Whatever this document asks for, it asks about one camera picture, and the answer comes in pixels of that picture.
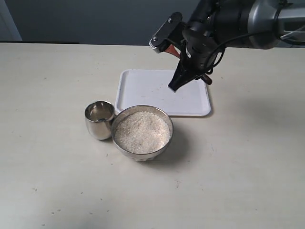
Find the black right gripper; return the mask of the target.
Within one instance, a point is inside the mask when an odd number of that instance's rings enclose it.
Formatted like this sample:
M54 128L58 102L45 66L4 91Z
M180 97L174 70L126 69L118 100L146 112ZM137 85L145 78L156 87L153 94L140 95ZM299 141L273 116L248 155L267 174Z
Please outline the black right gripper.
M200 74L211 74L216 65L217 55L223 56L226 49L226 46L217 38L214 26L210 23L186 23L182 34L184 40L181 46L181 57L183 60L178 62L173 78L168 84L174 93L200 77Z

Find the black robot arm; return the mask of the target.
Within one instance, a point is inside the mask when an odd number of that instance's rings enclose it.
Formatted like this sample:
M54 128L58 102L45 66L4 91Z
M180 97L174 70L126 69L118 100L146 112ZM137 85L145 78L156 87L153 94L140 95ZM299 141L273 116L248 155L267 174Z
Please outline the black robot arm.
M209 77L227 47L268 50L305 43L305 5L287 0L202 0L182 31L180 60L168 84L177 91Z

